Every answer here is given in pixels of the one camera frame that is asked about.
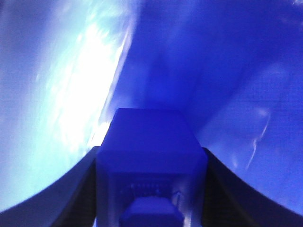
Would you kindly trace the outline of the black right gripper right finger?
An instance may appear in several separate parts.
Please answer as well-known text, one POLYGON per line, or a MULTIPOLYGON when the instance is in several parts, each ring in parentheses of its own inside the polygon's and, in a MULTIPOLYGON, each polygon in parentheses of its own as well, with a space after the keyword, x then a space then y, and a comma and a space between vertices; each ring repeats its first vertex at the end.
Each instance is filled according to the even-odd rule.
POLYGON ((261 194, 207 148, 204 227, 301 227, 303 217, 261 194))

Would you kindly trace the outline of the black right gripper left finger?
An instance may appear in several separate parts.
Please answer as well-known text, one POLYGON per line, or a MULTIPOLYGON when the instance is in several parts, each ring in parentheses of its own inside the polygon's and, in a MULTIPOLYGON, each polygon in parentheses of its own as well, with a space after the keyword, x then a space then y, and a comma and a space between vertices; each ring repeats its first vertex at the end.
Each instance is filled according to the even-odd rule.
POLYGON ((91 227, 96 217, 93 147, 53 184, 0 214, 2 227, 91 227))

